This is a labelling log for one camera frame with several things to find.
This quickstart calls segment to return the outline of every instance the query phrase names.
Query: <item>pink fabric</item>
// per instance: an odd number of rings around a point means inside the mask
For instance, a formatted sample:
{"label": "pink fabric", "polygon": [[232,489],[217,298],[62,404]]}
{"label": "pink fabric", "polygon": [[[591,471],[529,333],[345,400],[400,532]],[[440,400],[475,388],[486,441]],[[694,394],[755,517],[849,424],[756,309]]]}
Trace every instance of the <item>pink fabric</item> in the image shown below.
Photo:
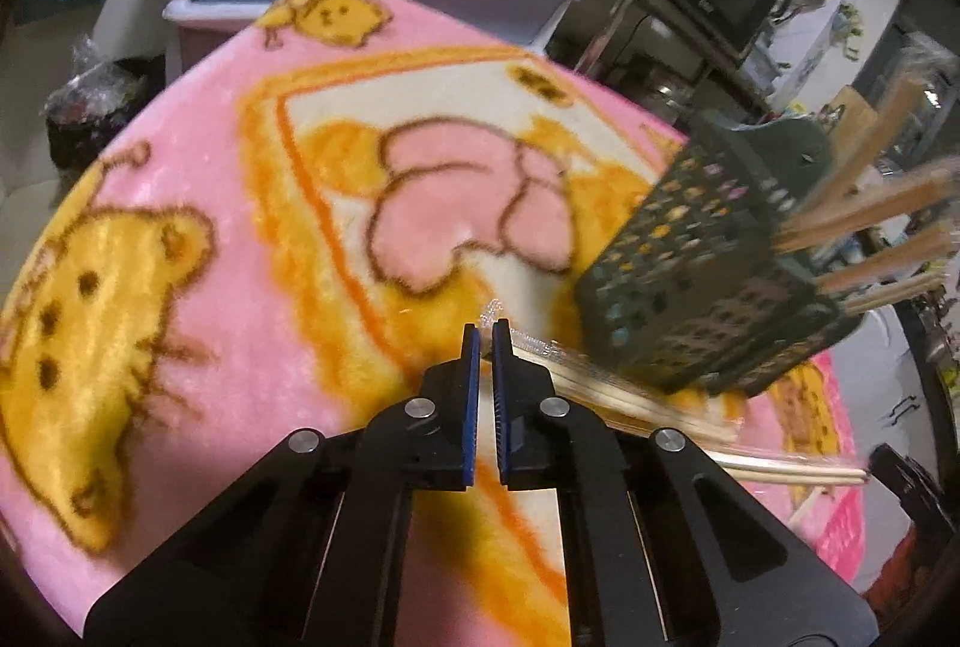
{"label": "pink fabric", "polygon": [[[824,376],[824,395],[844,456],[856,458],[850,417],[843,406],[829,352],[812,359]],[[747,404],[747,417],[740,442],[758,449],[782,449],[781,431],[770,396],[757,396]],[[789,487],[782,484],[746,483],[746,489],[768,510],[786,522],[794,510]],[[864,535],[863,495],[857,487],[834,487],[821,496],[800,521],[798,534],[803,537],[830,568],[847,582],[853,581],[863,562]]]}
{"label": "pink fabric", "polygon": [[[366,53],[453,44],[499,46],[479,31],[405,0],[378,1],[389,8],[394,19],[367,39]],[[171,393],[188,396],[191,409],[200,412],[203,421],[187,427],[181,409],[161,401],[157,412],[169,428],[150,426],[133,434],[125,447],[128,476],[131,482],[149,484],[133,489],[126,531],[99,558],[89,557],[70,543],[50,511],[24,489],[8,457],[0,455],[0,511],[16,536],[21,561],[43,595],[77,631],[82,629],[89,607],[107,588],[283,436],[303,426],[329,435],[349,429],[344,421],[347,407],[317,390],[317,363],[289,333],[296,328],[293,312],[289,298],[272,281],[266,249],[254,230],[236,131],[238,100],[264,78],[320,62],[347,59],[355,56],[356,51],[324,46],[293,30],[282,31],[282,52],[265,51],[261,32],[249,29],[160,94],[109,150],[119,151],[148,140],[152,147],[149,166],[141,170],[117,169],[109,175],[95,200],[97,206],[156,208],[189,204],[205,212],[216,224],[216,258],[203,281],[176,300],[170,329],[178,335],[203,340],[217,367],[197,369],[192,364],[169,360],[158,366],[158,381]],[[677,133],[589,81],[561,70],[558,77],[588,94],[641,156],[654,167],[665,168],[667,163],[661,151],[642,127],[669,140],[679,140]],[[520,173],[518,164],[507,168],[508,150],[499,137],[480,135],[455,123],[437,125],[436,129],[435,140],[427,142],[432,153],[421,154],[422,143],[419,147],[409,147],[403,140],[395,143],[389,158],[394,174],[402,175],[417,167],[441,173],[437,164],[443,164],[445,157],[462,156],[461,142],[466,138],[474,142],[472,151],[476,150],[476,142],[484,142],[487,169],[496,169],[497,178],[504,182],[502,199],[497,193],[490,209],[478,220],[445,222],[446,241],[438,249],[440,255],[448,256],[456,244],[469,239],[498,247],[502,238],[520,256],[558,265],[563,254],[569,254],[568,239],[572,236],[562,230],[551,241],[539,241],[532,235],[534,222],[544,217],[563,220],[565,215],[565,206],[549,188],[556,183],[555,169],[549,167],[549,160],[535,150],[524,150]],[[416,140],[416,136],[410,136],[410,140]],[[527,197],[517,201],[515,220],[508,222],[505,236],[501,236],[493,230],[493,212],[507,208],[508,193],[520,188],[522,176],[536,183],[528,184]],[[418,183],[439,183],[443,179],[440,175],[420,177],[424,181]],[[453,188],[461,185],[464,194],[472,188],[468,173],[446,180]],[[485,194],[489,189],[487,182]],[[409,201],[401,196],[394,202],[402,210],[398,221],[416,215],[409,208]],[[385,230],[383,236],[395,238],[397,233]],[[401,269],[409,269],[421,281],[429,281],[429,276],[438,270],[419,253],[409,255],[407,265]],[[768,425],[768,420],[769,417],[763,420],[764,424]],[[851,514],[856,513],[851,507]],[[856,519],[844,519],[843,530],[856,532]],[[432,573],[434,559],[416,541],[412,545],[415,551],[405,568],[404,589],[413,588],[419,594],[404,596],[412,605],[401,607],[398,644],[515,643],[500,626],[479,615],[470,591],[461,581]],[[852,565],[853,557],[842,554],[841,567],[846,568],[843,564],[848,562]],[[438,603],[433,607],[429,602]],[[436,615],[438,609],[443,611],[443,617]]]}
{"label": "pink fabric", "polygon": [[431,119],[389,134],[383,158],[392,182],[370,242],[380,276],[428,292],[462,248],[508,248],[544,270],[569,267],[560,169],[538,149],[488,124]]}

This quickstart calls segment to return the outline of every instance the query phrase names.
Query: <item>wall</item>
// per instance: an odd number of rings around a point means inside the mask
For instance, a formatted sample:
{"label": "wall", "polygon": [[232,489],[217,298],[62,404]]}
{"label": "wall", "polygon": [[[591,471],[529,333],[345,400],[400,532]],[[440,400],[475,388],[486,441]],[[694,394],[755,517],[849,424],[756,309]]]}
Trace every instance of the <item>wall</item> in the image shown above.
{"label": "wall", "polygon": [[69,78],[76,36],[92,32],[113,58],[164,51],[160,11],[167,0],[107,0],[23,27],[8,27],[0,46],[0,178],[7,192],[56,177],[40,109]]}
{"label": "wall", "polygon": [[808,111],[818,111],[860,72],[881,36],[896,14],[901,0],[847,0],[863,16],[863,38],[858,61],[848,60],[840,46],[832,46],[824,54],[810,78],[795,95],[795,101]]}

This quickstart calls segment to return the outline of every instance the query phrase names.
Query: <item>wooden chopstick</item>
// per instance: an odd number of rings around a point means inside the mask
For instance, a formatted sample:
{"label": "wooden chopstick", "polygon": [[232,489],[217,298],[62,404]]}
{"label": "wooden chopstick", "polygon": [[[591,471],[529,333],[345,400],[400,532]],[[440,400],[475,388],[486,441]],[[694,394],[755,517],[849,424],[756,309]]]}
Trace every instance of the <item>wooden chopstick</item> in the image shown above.
{"label": "wooden chopstick", "polygon": [[958,179],[960,158],[932,161],[857,196],[791,218],[775,236],[774,249],[783,254],[810,248],[920,211],[957,193]]}
{"label": "wooden chopstick", "polygon": [[845,86],[837,92],[837,96],[832,99],[827,108],[834,110],[840,106],[844,107],[843,118],[836,123],[836,126],[829,132],[830,147],[832,147],[834,157],[842,157],[851,151],[856,144],[860,131],[872,123],[877,118],[875,111],[870,103],[861,97],[860,92],[851,86]]}
{"label": "wooden chopstick", "polygon": [[937,289],[946,282],[946,270],[930,270],[926,273],[920,273],[919,276],[913,276],[894,284],[885,284],[882,287],[871,289],[870,292],[848,298],[843,303],[843,310],[849,316],[867,313],[874,308],[899,303],[901,300],[908,300],[922,292],[929,292],[930,289]]}
{"label": "wooden chopstick", "polygon": [[939,221],[923,228],[904,244],[885,249],[862,263],[817,276],[817,289],[824,294],[848,292],[906,270],[910,265],[946,257],[955,246],[952,222]]}
{"label": "wooden chopstick", "polygon": [[883,100],[880,113],[876,118],[868,113],[861,115],[858,119],[861,121],[858,125],[860,140],[837,157],[833,171],[800,203],[796,217],[845,196],[860,174],[899,136],[923,95],[924,87],[920,78],[909,74],[896,78]]}
{"label": "wooden chopstick", "polygon": [[869,474],[846,460],[830,458],[801,459],[797,456],[747,449],[704,449],[707,455],[726,470],[734,470],[737,479],[749,482],[781,484],[863,484]]}

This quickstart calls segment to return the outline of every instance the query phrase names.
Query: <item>plastic bag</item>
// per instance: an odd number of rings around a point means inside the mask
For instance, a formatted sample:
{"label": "plastic bag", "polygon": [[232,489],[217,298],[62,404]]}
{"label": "plastic bag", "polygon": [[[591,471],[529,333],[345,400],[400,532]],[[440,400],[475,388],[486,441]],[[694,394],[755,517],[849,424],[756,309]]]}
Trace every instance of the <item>plastic bag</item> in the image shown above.
{"label": "plastic bag", "polygon": [[73,77],[47,97],[50,158],[68,182],[97,159],[162,88],[151,60],[109,62],[87,36],[74,44]]}
{"label": "plastic bag", "polygon": [[56,125],[83,129],[121,110],[141,94],[145,79],[104,59],[88,35],[73,46],[73,77],[47,97],[43,115]]}

